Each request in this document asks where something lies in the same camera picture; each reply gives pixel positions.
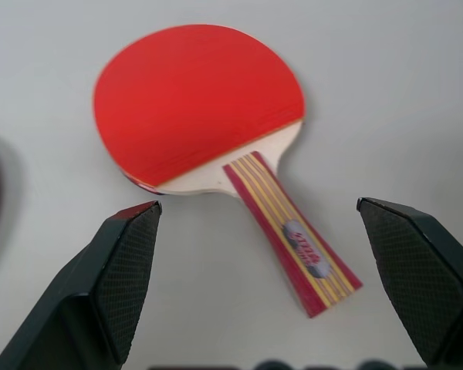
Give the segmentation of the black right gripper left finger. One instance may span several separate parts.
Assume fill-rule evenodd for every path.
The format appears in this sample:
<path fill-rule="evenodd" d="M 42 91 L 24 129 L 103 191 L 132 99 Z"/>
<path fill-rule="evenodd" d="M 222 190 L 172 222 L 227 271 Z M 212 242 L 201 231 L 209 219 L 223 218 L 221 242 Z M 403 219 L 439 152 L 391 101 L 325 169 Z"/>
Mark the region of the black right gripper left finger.
<path fill-rule="evenodd" d="M 120 369 L 150 281 L 157 201 L 105 219 L 51 283 L 0 354 L 0 369 Z"/>

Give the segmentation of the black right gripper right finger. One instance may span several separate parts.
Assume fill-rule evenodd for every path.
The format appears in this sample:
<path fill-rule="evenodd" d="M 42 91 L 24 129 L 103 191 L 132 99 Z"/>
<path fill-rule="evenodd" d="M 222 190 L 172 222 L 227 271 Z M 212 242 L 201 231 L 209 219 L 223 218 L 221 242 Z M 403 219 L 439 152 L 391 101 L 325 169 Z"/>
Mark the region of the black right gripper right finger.
<path fill-rule="evenodd" d="M 429 367 L 463 369 L 463 246 L 434 217 L 361 197 L 384 290 Z"/>

